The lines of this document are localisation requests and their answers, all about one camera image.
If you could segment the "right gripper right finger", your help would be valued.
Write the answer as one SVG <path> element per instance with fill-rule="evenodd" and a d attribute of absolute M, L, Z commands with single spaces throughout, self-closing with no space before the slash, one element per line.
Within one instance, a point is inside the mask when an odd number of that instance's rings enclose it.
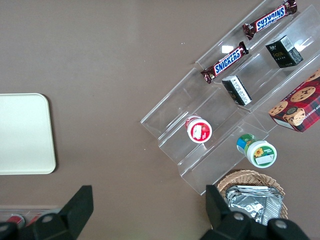
<path fill-rule="evenodd" d="M 267 225 L 247 215 L 231 211 L 214 185 L 207 185 L 205 207 L 212 229 L 202 240 L 308 240 L 309 237 L 293 221 L 272 218 Z"/>

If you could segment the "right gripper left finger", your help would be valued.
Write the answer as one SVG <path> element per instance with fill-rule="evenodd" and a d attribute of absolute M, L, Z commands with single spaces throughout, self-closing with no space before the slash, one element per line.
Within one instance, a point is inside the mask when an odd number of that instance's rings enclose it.
<path fill-rule="evenodd" d="M 93 189 L 83 185 L 61 209 L 1 210 L 2 240 L 76 240 L 94 211 Z"/>

